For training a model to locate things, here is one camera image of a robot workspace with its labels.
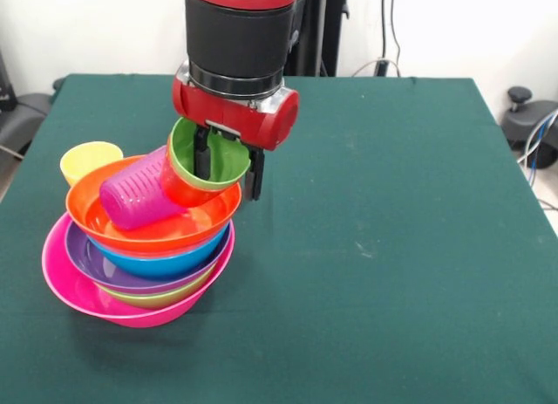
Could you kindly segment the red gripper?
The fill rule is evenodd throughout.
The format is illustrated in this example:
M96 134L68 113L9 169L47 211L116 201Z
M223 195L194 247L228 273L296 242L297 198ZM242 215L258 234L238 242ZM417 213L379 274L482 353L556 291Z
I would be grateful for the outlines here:
M187 76L177 75L172 94L177 113L200 125L194 133L194 174L202 180L210 177L209 129L202 126L217 127L249 145L243 193L248 201L257 201L262 191L263 149L273 151L288 138L299 111L299 93L283 86L266 99L237 101L205 92L188 84Z

